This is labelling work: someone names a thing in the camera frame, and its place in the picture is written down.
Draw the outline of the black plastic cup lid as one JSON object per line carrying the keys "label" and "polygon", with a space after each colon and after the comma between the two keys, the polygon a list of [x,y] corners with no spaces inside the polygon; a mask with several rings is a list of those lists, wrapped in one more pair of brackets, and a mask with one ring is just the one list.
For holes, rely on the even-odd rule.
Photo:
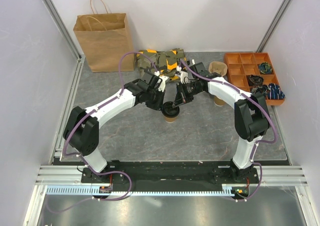
{"label": "black plastic cup lid", "polygon": [[177,117],[180,113],[180,108],[179,107],[173,107],[173,101],[167,101],[163,103],[162,106],[162,114],[167,117],[167,118],[174,118]]}

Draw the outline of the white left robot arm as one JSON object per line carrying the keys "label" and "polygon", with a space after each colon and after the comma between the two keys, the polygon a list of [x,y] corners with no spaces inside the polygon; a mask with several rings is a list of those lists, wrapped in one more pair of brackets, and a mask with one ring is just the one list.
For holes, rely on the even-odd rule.
{"label": "white left robot arm", "polygon": [[167,76],[146,72],[141,79],[126,83],[111,97],[85,109],[76,106],[72,109],[63,138],[62,154],[67,156],[67,146],[76,150],[71,155],[81,157],[92,170],[98,182],[106,182],[110,171],[107,161],[98,149],[99,130],[110,119],[126,109],[144,103],[148,108],[159,111],[162,108]]}

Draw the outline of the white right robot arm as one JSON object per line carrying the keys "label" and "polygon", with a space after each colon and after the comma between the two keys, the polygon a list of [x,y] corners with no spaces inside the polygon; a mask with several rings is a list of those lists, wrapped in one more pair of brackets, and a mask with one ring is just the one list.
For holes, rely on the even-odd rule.
{"label": "white right robot arm", "polygon": [[233,182],[242,182],[251,172],[257,146],[271,125],[263,94],[251,94],[236,87],[218,73],[207,71],[203,63],[188,66],[181,61],[177,70],[180,82],[176,86],[172,108],[191,102],[202,92],[222,99],[233,108],[234,127],[239,140],[228,174]]}

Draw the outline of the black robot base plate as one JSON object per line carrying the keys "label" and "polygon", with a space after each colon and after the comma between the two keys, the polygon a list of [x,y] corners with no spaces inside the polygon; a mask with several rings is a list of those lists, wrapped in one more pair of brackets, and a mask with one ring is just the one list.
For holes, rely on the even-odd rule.
{"label": "black robot base plate", "polygon": [[259,182],[257,169],[244,178],[229,177],[230,163],[227,161],[110,161],[96,175],[83,169],[82,183],[111,183],[116,189],[126,190],[187,190],[221,189],[223,184],[256,184]]}

